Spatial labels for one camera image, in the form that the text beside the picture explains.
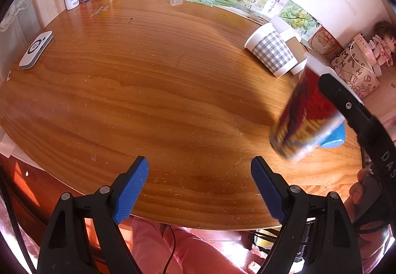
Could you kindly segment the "person's hand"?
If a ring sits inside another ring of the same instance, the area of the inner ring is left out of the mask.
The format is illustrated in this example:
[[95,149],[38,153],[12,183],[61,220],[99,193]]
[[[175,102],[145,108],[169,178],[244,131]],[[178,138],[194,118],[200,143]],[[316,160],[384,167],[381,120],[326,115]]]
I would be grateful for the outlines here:
[[[351,186],[349,197],[344,202],[346,211],[352,221],[354,221],[355,218],[356,206],[360,204],[363,195],[365,194],[362,182],[367,173],[370,173],[369,169],[362,169],[357,173],[358,181]],[[389,227],[382,228],[373,233],[362,234],[361,237],[363,239],[363,243],[360,246],[360,256],[362,257],[362,260],[364,261],[377,254],[389,240],[390,234],[391,231]]]

